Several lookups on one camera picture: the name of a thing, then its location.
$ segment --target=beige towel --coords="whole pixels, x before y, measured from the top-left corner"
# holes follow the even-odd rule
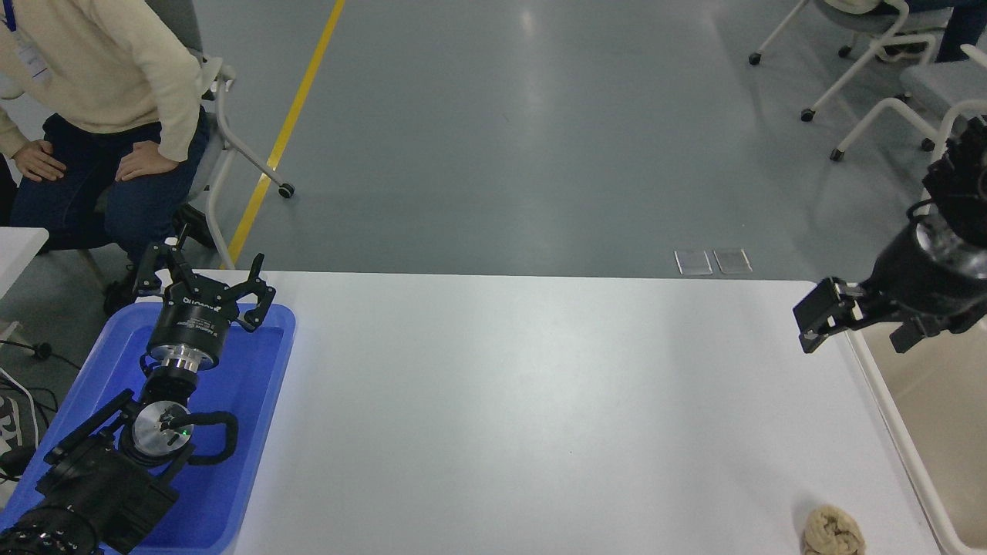
[[[824,505],[805,521],[802,555],[864,555],[867,544],[850,515]]]

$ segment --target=person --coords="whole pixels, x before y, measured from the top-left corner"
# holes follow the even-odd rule
[[[198,61],[144,0],[2,2],[0,72],[54,111],[29,140],[0,110],[24,176],[11,225],[47,229],[45,250],[117,243],[136,265],[173,234],[208,141]],[[125,282],[108,313],[132,301]]]
[[[825,0],[837,10],[849,14],[897,15],[898,10],[881,0]],[[960,61],[966,54],[962,44],[977,44],[987,28],[987,0],[905,0],[909,13],[952,8],[952,15],[943,33],[936,56],[937,62]]]
[[[16,194],[17,184],[10,173],[10,166],[3,164],[0,168],[0,226],[10,225],[10,211],[14,208]]]

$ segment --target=yellow floor line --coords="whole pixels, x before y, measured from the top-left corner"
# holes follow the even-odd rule
[[[298,123],[298,115],[301,114],[302,107],[305,106],[305,99],[308,98],[309,90],[312,88],[312,82],[319,72],[319,64],[322,63],[323,55],[326,53],[326,47],[329,46],[329,40],[333,37],[333,31],[336,29],[336,23],[340,20],[342,7],[345,3],[346,0],[336,0],[336,5],[333,6],[333,13],[330,14],[329,20],[326,22],[326,27],[322,30],[322,36],[319,37],[319,43],[316,44],[315,51],[312,52],[312,59],[309,60],[308,68],[305,70],[305,76],[302,77],[302,82],[298,85],[295,100],[291,103],[288,116],[284,119],[281,132],[277,135],[274,148],[271,149],[270,156],[267,158],[267,164],[274,170],[277,170],[277,164],[281,161],[281,155],[284,154],[284,147],[287,146],[288,139],[291,138],[291,132],[294,131],[295,124]],[[240,223],[237,225],[237,230],[233,234],[233,240],[230,241],[230,258],[233,259],[234,263],[240,258],[240,252],[243,250],[244,243],[247,242],[247,236],[250,235],[250,230],[254,226],[254,220],[257,218],[257,214],[261,210],[261,203],[264,202],[269,185],[270,178],[265,174],[261,174],[261,178],[257,181],[257,186],[254,187],[254,193],[250,197],[250,202],[247,203],[247,209],[244,210],[244,214],[240,218]]]

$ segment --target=dark jeans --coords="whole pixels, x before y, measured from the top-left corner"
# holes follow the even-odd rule
[[[10,225],[10,210],[14,207],[14,195],[17,194],[17,184],[10,175],[10,166],[6,163],[0,167],[0,225]]]
[[[161,124],[149,123],[120,133],[90,133],[55,114],[44,122],[44,139],[65,164],[58,181],[21,180],[11,225],[48,230],[46,250],[90,249],[117,243],[138,263],[147,245],[174,235],[172,215],[185,203],[192,178],[209,140],[205,112],[189,145],[189,159],[165,174],[115,182],[120,158],[133,143],[161,142]],[[109,189],[105,212],[97,199]]]
[[[961,44],[977,44],[977,40],[987,28],[987,0],[905,0],[910,12],[929,12],[952,8],[952,17],[946,25],[943,43],[939,47],[936,61],[958,61],[966,59],[959,49]],[[897,14],[897,10],[881,4],[873,9],[875,14]]]

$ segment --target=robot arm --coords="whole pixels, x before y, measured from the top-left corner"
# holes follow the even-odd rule
[[[972,119],[923,180],[931,200],[859,284],[821,281],[796,307],[802,350],[876,322],[900,322],[891,343],[905,353],[942,331],[958,334],[987,314],[987,127]],[[930,203],[936,211],[916,215]]]
[[[139,395],[121,391],[44,457],[51,465],[37,484],[44,499],[0,532],[0,555],[88,555],[102,553],[101,542],[129,553],[178,500],[171,482],[179,471],[218,464],[236,449],[236,417],[191,413],[189,398],[197,374],[219,363],[231,324],[256,330],[275,291],[260,278],[263,255],[246,281],[229,286],[194,273],[183,242],[151,245],[137,272],[142,295],[158,294],[160,263],[173,280],[140,361],[147,379]],[[237,301],[249,294],[257,306],[241,315]],[[193,454],[195,427],[215,425],[225,429],[223,449]]]

